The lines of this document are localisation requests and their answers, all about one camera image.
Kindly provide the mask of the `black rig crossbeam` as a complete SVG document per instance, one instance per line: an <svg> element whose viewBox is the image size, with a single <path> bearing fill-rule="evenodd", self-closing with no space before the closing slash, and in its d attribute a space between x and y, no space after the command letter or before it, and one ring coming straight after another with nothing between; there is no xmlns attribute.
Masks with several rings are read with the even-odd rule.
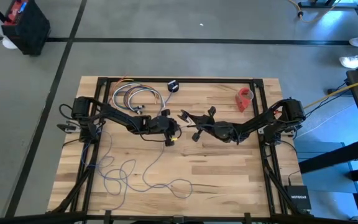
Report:
<svg viewBox="0 0 358 224"><path fill-rule="evenodd" d="M86 212L49 212L40 215L5 217L0 218L0 224L71 224L76 222L87 222L88 220L101 220L104 224L113 224L115 221L168 222L175 224L186 224L190 222L241 222L242 224L358 224L356 221L316 218L311 215L273 214L271 217L252 217L249 213L244 213L238 217L200 217L183 215L152 216L113 215L110 210L105 211L103 215L90 215Z"/></svg>

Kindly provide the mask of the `black desk leg stand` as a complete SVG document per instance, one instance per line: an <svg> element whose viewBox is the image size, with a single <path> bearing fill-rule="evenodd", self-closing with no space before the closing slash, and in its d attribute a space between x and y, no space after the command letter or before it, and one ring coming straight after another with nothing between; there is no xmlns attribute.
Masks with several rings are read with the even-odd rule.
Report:
<svg viewBox="0 0 358 224"><path fill-rule="evenodd" d="M352 2L345 2L345 0L307 0L296 4L301 9L313 8L313 9L357 9L358 0Z"/></svg>

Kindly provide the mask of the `black case red top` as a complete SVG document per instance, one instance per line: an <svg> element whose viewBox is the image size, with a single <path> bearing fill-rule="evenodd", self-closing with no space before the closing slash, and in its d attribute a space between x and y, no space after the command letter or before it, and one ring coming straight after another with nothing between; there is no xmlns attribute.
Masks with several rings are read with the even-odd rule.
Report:
<svg viewBox="0 0 358 224"><path fill-rule="evenodd" d="M24 55L40 55L51 27L35 0L12 0L5 17L3 34Z"/></svg>

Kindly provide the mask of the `red plastic spool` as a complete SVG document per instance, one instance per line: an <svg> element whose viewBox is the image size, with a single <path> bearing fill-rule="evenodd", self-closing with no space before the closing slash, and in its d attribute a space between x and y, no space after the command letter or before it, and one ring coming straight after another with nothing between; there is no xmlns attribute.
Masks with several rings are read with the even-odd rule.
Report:
<svg viewBox="0 0 358 224"><path fill-rule="evenodd" d="M251 104L254 99L254 92L250 90L250 88L241 88L236 96L235 101L238 107L238 110L243 113L247 107Z"/></svg>

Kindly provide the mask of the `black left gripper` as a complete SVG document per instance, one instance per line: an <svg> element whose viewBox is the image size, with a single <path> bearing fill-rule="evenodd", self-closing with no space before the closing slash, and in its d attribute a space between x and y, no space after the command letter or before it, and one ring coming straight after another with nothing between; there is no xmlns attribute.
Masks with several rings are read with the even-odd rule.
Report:
<svg viewBox="0 0 358 224"><path fill-rule="evenodd" d="M173 146L173 137L181 136L181 127L177 120L170 118L170 110L161 111L161 115L149 121L149 134L163 134L165 136L164 143L166 146Z"/></svg>

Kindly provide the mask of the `black aluminium table frame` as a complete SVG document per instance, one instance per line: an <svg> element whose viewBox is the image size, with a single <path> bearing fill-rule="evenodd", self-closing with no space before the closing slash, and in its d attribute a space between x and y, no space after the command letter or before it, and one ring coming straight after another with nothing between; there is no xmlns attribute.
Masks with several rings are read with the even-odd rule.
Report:
<svg viewBox="0 0 358 224"><path fill-rule="evenodd" d="M170 93L168 78L83 77L75 98L86 96L107 103L131 116L161 115L170 110L182 134L166 146L162 134L140 137L124 126L104 120L100 140L79 142L80 132L68 136L62 149L48 213L86 212L103 215L183 215L200 217L271 217L303 215L293 204L285 184L302 185L298 158L291 137L281 133L267 144L262 129L239 144L222 142L181 120L180 110L193 115L216 108L215 121L245 123L282 97L276 79L179 79ZM250 88L254 99L241 113L235 96ZM144 105L142 114L135 107Z"/></svg>

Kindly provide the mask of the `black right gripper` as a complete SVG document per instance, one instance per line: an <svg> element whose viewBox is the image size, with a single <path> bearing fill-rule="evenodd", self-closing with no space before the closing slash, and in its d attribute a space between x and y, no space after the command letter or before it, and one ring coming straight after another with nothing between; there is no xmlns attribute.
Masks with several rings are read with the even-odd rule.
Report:
<svg viewBox="0 0 358 224"><path fill-rule="evenodd" d="M208 110L208 115L203 114L198 116L186 112L187 117L191 119L191 124L188 125L187 127L196 128L198 130L192 136L192 140L198 141L203 131L214 136L219 140L222 139L216 134L217 126L215 125L215 120L214 120L215 113L216 113L216 108L214 106L210 107L210 109Z"/></svg>

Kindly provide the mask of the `black Netgear switch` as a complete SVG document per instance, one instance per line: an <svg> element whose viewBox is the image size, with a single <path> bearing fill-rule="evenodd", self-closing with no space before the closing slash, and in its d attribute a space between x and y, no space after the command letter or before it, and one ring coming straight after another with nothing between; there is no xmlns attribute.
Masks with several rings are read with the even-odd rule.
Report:
<svg viewBox="0 0 358 224"><path fill-rule="evenodd" d="M307 186L287 185L285 186L285 190L287 191L288 196L290 197L293 204L297 207L297 209L301 211L311 210L311 203Z"/></svg>

